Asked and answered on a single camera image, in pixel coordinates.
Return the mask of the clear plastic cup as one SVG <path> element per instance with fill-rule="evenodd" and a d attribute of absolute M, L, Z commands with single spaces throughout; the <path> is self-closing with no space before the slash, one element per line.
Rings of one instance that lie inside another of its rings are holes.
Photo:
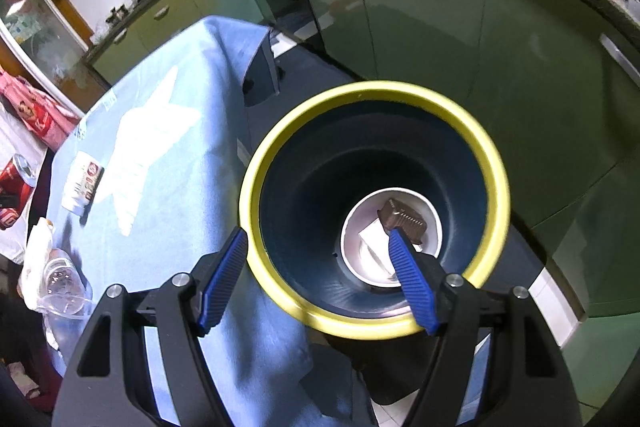
<path fill-rule="evenodd" d="M 38 305 L 59 317 L 82 317 L 90 311 L 91 299 L 66 254 L 51 257 L 44 266 Z"/>

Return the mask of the red soda can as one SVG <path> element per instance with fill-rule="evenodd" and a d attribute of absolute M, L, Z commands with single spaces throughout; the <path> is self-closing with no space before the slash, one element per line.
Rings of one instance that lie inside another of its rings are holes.
<path fill-rule="evenodd" d="M 1 171 L 1 211 L 0 227 L 2 230 L 13 227 L 35 191 L 37 178 L 34 168 L 28 160 L 14 154 Z"/>

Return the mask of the yellow rimmed trash bin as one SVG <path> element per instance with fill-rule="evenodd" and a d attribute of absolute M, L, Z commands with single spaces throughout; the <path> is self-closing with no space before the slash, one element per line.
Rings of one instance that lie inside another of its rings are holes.
<path fill-rule="evenodd" d="M 482 286 L 506 243 L 511 197 L 478 121 L 396 81 L 345 84 L 292 109 L 256 148 L 240 194 L 259 286 L 299 322 L 356 340 L 418 330 L 386 251 L 403 213 L 421 255 Z"/>

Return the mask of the green lower cabinets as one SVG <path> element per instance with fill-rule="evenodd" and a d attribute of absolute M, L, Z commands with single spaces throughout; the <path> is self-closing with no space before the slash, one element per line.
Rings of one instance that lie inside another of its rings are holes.
<path fill-rule="evenodd" d="M 465 106 L 514 211 L 585 311 L 566 354 L 602 407 L 639 347 L 639 29 L 601 0 L 140 0 L 93 54 L 116 81 L 203 15 L 267 23 L 363 79 Z"/>

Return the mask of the red checkered apron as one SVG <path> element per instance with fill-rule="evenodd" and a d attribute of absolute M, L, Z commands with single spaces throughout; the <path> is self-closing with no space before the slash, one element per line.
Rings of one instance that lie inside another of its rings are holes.
<path fill-rule="evenodd" d="M 53 152 L 62 146 L 79 124 L 80 119 L 50 95 L 4 69 L 1 69 L 1 94 L 26 128 Z"/>

